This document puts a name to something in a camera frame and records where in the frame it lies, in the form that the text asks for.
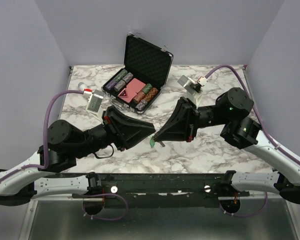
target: white marble surface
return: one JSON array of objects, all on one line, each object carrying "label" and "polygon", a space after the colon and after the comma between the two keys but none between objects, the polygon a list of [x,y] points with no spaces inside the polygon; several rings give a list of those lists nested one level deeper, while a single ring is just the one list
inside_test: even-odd
[{"label": "white marble surface", "polygon": [[[84,82],[91,89],[100,90],[101,86],[121,67],[121,65],[75,66],[69,89],[77,90],[78,83]],[[185,89],[177,83],[177,80],[182,75],[198,79],[207,74],[213,67],[172,66],[161,95],[143,115],[127,110],[123,113],[153,123],[155,129],[158,130],[172,114],[177,100],[185,95]],[[244,79],[241,67],[234,67]],[[240,87],[235,75],[228,69],[218,70],[208,79],[200,106],[215,104],[215,99],[232,87]],[[95,127],[99,122],[85,111],[86,105],[87,100],[81,95],[68,94],[64,102],[61,119],[67,120],[82,130]],[[110,105],[110,98],[106,96],[102,107],[106,109]],[[219,136],[222,128],[223,126],[213,126],[199,129],[193,142],[165,142],[165,147],[156,143],[154,148],[151,148],[148,137],[129,150],[123,152],[116,150],[110,158],[96,159],[91,154],[88,157],[78,159],[77,166],[69,169],[68,172],[223,173],[227,170],[236,170],[259,173],[271,171],[271,167],[263,160],[226,143]],[[98,154],[102,156],[102,154],[110,152],[111,149],[108,147],[99,151]]]}]

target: table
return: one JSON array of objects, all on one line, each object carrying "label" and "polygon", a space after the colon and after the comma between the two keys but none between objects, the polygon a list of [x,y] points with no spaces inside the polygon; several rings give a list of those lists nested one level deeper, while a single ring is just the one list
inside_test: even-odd
[{"label": "table", "polygon": [[[129,110],[122,112],[130,117],[153,123],[160,129],[171,116],[177,101],[185,96],[186,90],[177,83],[185,75],[198,79],[215,66],[173,65],[162,93],[143,115]],[[77,90],[78,83],[84,82],[89,88],[101,89],[122,65],[75,66],[69,83],[69,90]],[[242,66],[234,66],[244,79]],[[204,96],[200,106],[214,105],[216,98],[232,87],[240,87],[236,76],[229,69],[216,71],[204,86]],[[102,108],[111,106],[111,98],[106,96]],[[60,118],[67,120],[77,128],[86,130],[100,124],[89,115],[85,108],[87,100],[79,94],[68,94],[65,98]],[[271,172],[271,167],[258,157],[232,147],[220,137],[221,126],[199,129],[195,140],[186,142],[165,142],[165,147],[156,144],[150,147],[150,137],[137,146],[120,152],[115,151],[110,158],[96,159],[91,154],[77,160],[77,166],[67,170],[71,173],[94,171],[96,173],[224,173],[227,170],[238,172]],[[111,153],[111,148],[98,152],[100,156]]]}]

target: purple cable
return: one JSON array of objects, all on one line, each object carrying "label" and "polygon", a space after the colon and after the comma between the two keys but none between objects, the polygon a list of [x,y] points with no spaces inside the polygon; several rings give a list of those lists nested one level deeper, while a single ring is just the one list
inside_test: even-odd
[{"label": "purple cable", "polygon": [[[239,76],[239,74],[237,73],[237,71],[230,65],[219,65],[217,67],[215,67],[214,69],[212,69],[210,72],[207,73],[207,75],[205,75],[204,77],[207,79],[209,78],[215,71],[217,71],[218,69],[221,69],[221,68],[228,68],[230,69],[234,75],[236,76],[236,78],[239,80],[243,90],[246,92],[246,94],[248,94],[248,96],[250,97],[250,94],[248,92],[248,89],[246,88],[244,82],[242,81],[241,77]],[[262,118],[257,110],[257,107],[254,105],[253,106],[253,110],[254,110],[254,113],[262,127],[262,130],[264,132],[264,135],[266,136],[266,138],[274,145],[274,147],[276,149],[278,149],[282,154],[284,154],[286,157],[288,157],[289,159],[291,159],[292,161],[294,161],[296,164],[300,165],[300,161],[298,159],[296,159],[294,156],[292,156],[290,153],[288,153],[287,151],[285,151],[284,149],[282,149],[281,147],[278,147],[278,144],[276,144],[276,142],[273,140],[273,138],[270,136],[270,134],[268,133],[268,131],[266,130],[265,126],[264,126],[264,123],[262,121]]]},{"label": "purple cable", "polygon": [[95,216],[95,215],[89,215],[89,214],[87,214],[86,209],[84,207],[84,204],[82,203],[82,210],[84,211],[84,213],[87,214],[88,216],[94,218],[94,219],[99,219],[99,220],[104,220],[104,221],[118,221],[120,219],[123,219],[129,211],[128,202],[122,196],[120,196],[118,194],[115,194],[115,193],[103,193],[103,194],[96,194],[96,195],[81,195],[81,196],[88,197],[88,198],[91,198],[91,197],[96,198],[96,197],[104,197],[104,196],[115,196],[115,197],[121,199],[124,202],[126,211],[123,215],[121,215],[119,217],[116,217],[116,218],[106,218],[106,217],[99,217],[99,216]]},{"label": "purple cable", "polygon": [[222,212],[224,214],[227,214],[231,217],[236,217],[236,218],[249,218],[249,217],[253,217],[253,216],[256,216],[258,214],[260,214],[265,208],[266,206],[268,205],[268,193],[265,192],[265,198],[264,198],[264,204],[263,206],[258,210],[256,211],[255,213],[252,213],[252,214],[248,214],[248,215],[239,215],[239,214],[233,214],[233,213],[230,213],[230,212],[227,212],[226,210],[224,210],[224,208],[222,207],[221,203],[219,204],[220,205],[220,209],[222,210]]},{"label": "purple cable", "polygon": [[43,155],[44,155],[44,165],[41,166],[39,164],[28,164],[28,165],[25,165],[25,166],[22,166],[21,169],[15,169],[13,170],[12,172],[9,172],[7,175],[3,176],[0,178],[0,182],[2,182],[3,180],[11,177],[13,174],[21,171],[21,170],[24,170],[24,169],[27,169],[27,168],[38,168],[38,169],[46,169],[49,165],[49,150],[48,150],[48,123],[49,123],[49,117],[50,117],[50,112],[51,112],[51,109],[55,103],[55,101],[61,97],[62,95],[65,95],[65,94],[84,94],[83,91],[79,91],[79,90],[66,90],[66,91],[62,91],[60,93],[58,93],[57,95],[55,95],[49,105],[48,105],[48,108],[46,109],[46,112],[45,112],[45,117],[44,117],[44,123],[43,123]]}]

